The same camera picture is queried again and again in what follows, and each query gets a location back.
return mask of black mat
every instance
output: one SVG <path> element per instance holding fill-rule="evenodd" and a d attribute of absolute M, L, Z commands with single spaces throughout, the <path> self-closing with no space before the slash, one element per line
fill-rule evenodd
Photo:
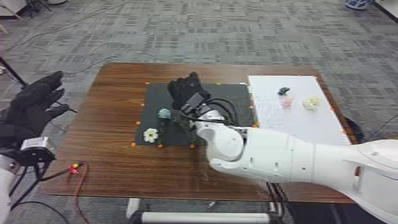
<path fill-rule="evenodd" d="M 213 98 L 222 98 L 233 102 L 236 107 L 240 126 L 251 127 L 254 123 L 254 116 L 252 116 L 252 109 L 249 108 L 251 95 L 247 91 L 247 86 L 203 84 L 203 88 L 212 93 Z M 137 135 L 135 135 L 137 145 L 151 144 L 144 141 L 144 131 L 148 130 L 148 128 L 160 129 L 158 110 L 162 108 L 167 108 L 171 110 L 171 104 L 172 104 L 172 99 L 171 99 L 171 95 L 167 91 L 167 84 L 151 83 L 146 89 L 146 106 L 142 110 L 141 126 L 139 126 Z M 204 145 L 204 141 L 196 136 L 196 132 L 190 132 L 190 135 L 194 137 L 188 138 L 187 131 L 183 130 L 181 126 L 174 122 L 169 122 L 162 144 L 165 146 L 190 145 L 192 143 Z"/>

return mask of wooden table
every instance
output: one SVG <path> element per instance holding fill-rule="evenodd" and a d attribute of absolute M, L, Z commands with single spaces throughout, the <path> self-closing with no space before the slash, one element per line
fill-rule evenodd
<path fill-rule="evenodd" d="M 340 117 L 352 143 L 356 137 L 343 119 L 318 71 L 309 66 L 125 64 L 103 66 L 84 106 L 57 149 L 59 161 L 48 175 L 75 161 L 87 161 L 91 171 L 82 196 L 265 201 L 256 183 L 215 172 L 204 148 L 132 146 L 141 120 L 146 85 L 167 83 L 196 71 L 203 83 L 242 83 L 247 75 L 311 75 Z M 43 183 L 43 193 L 73 195 L 78 176 Z M 332 189 L 313 184 L 284 184 L 292 201 L 350 203 Z"/>

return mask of small object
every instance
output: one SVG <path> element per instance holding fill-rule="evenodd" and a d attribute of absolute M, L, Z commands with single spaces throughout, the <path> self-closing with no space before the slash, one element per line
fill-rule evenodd
<path fill-rule="evenodd" d="M 316 110 L 320 107 L 320 99 L 318 97 L 311 97 L 302 101 L 302 106 L 308 110 Z"/>
<path fill-rule="evenodd" d="M 215 204 L 217 204 L 217 201 L 212 201 L 212 202 L 208 203 L 208 209 L 212 209 L 212 208 L 215 207 Z"/>
<path fill-rule="evenodd" d="M 290 91 L 290 88 L 288 88 L 288 87 L 283 87 L 283 88 L 279 89 L 277 95 L 279 95 L 279 96 L 286 96 L 288 91 Z"/>
<path fill-rule="evenodd" d="M 158 130 L 155 128 L 148 128 L 144 132 L 144 141 L 155 143 L 158 139 Z"/>
<path fill-rule="evenodd" d="M 158 118 L 171 120 L 171 110 L 169 109 L 164 108 L 158 110 Z"/>
<path fill-rule="evenodd" d="M 69 167 L 69 173 L 71 174 L 78 174 L 78 164 L 75 163 L 73 165 L 71 165 L 71 167 Z"/>
<path fill-rule="evenodd" d="M 290 97 L 284 97 L 281 102 L 284 109 L 292 107 L 292 103 L 293 103 L 293 99 Z"/>

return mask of red wire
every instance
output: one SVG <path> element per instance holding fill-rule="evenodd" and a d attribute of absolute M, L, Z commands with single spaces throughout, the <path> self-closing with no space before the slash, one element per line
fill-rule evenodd
<path fill-rule="evenodd" d="M 77 187 L 77 190 L 75 190 L 75 211 L 82 216 L 85 224 L 91 224 L 89 219 L 85 218 L 85 215 L 84 215 L 84 212 L 82 212 L 82 209 L 80 209 L 80 205 L 78 205 L 78 193 L 80 193 L 80 190 L 82 190 L 85 176 L 87 176 L 87 173 L 89 173 L 89 164 L 85 162 L 82 162 L 82 165 L 85 165 L 85 171 L 84 171 L 84 175 L 82 175 L 82 178 L 80 178 L 78 187 Z"/>

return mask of gray carpet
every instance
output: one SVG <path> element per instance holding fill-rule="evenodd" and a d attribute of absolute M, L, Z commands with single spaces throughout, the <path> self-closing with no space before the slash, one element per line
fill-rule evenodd
<path fill-rule="evenodd" d="M 66 71 L 62 101 L 75 109 L 109 61 L 309 64 L 322 72 L 345 116 L 366 134 L 373 132 L 398 111 L 398 26 L 375 7 L 354 12 L 338 0 L 130 0 L 114 7 L 121 3 L 69 0 L 34 19 L 0 21 L 11 32 L 0 34 L 2 56 L 29 82 Z M 114 9 L 91 14 L 109 7 Z M 14 81 L 0 76 L 2 108 L 18 90 Z M 64 129 L 73 116 L 69 113 L 53 121 Z M 396 124 L 391 122 L 373 139 L 396 134 Z M 61 144 L 64 132 L 53 125 L 46 135 Z M 34 193 L 30 199 L 55 205 L 71 223 L 82 223 L 71 198 Z M 203 211 L 206 202 L 148 200 L 142 206 L 151 211 Z M 93 223 L 125 222 L 126 199 L 84 198 L 82 208 Z M 224 202 L 217 209 L 263 211 L 265 206 Z M 9 223 L 62 220 L 46 208 L 23 205 Z"/>

